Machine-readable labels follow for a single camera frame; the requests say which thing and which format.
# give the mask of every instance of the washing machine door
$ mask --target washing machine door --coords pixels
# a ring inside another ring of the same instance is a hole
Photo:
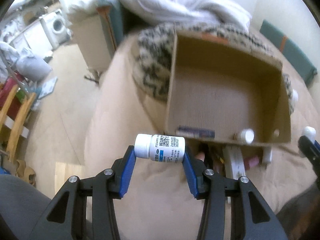
[[[65,20],[62,17],[57,17],[52,23],[52,32],[56,35],[66,31]]]

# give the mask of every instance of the beige bed sheet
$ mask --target beige bed sheet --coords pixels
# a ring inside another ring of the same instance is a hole
[[[134,144],[138,133],[163,131],[165,103],[146,95],[132,79],[136,38],[132,35],[122,42],[104,74],[101,99],[85,140],[87,177],[110,168]],[[290,75],[292,86],[299,94],[291,119],[292,142],[283,148],[273,148],[273,161],[268,168],[253,168],[247,176],[272,210],[278,212],[285,202],[315,181],[309,161],[298,156],[297,140],[305,126],[319,130],[319,117],[303,80],[276,48],[274,51],[283,60],[283,71]],[[114,200],[114,205],[122,239],[188,240],[196,239],[203,201],[191,195],[181,164],[138,158],[128,193],[122,200]],[[228,239],[230,209],[226,206],[225,239]]]

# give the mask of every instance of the metal pole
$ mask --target metal pole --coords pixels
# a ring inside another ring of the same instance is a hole
[[[22,89],[22,91],[25,93],[25,95],[27,96],[27,98],[30,98],[30,93],[28,92],[28,88],[25,84],[23,84],[17,77],[16,74],[14,73],[14,71],[12,70],[12,68],[10,67],[10,64],[7,62],[7,60],[5,59],[5,56],[2,52],[2,50],[0,49],[0,57],[3,61],[3,63],[5,64],[5,67],[9,73],[9,75],[15,80],[15,82],[18,84],[18,86]]]

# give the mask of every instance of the white pill bottle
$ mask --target white pill bottle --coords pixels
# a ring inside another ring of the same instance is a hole
[[[185,147],[183,137],[140,133],[134,143],[134,154],[138,158],[155,162],[182,163]]]

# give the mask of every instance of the blue label stripe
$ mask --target blue label stripe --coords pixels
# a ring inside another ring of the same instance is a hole
[[[159,158],[159,161],[162,162],[162,159],[163,159],[163,150],[160,150],[160,158]]]

